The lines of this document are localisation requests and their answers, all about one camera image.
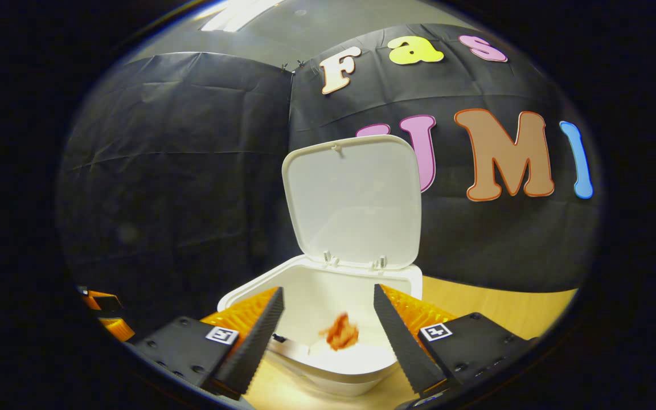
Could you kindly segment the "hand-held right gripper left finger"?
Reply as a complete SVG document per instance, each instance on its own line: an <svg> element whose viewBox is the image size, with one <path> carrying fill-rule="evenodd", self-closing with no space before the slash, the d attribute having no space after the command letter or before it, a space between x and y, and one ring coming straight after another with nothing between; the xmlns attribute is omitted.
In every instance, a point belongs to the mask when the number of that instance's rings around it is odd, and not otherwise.
<svg viewBox="0 0 656 410"><path fill-rule="evenodd" d="M284 289L274 286L203 319L177 317L131 347L183 382L240 399L284 309Z"/></svg>

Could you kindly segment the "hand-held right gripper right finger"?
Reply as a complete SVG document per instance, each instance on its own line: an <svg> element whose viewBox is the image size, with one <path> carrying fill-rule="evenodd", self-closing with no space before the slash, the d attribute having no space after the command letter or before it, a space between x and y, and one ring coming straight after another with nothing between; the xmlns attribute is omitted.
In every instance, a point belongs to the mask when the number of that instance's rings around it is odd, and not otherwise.
<svg viewBox="0 0 656 410"><path fill-rule="evenodd" d="M504 371L536 343L481 313L456 317L383 284L374 287L373 308L421 399L457 397Z"/></svg>

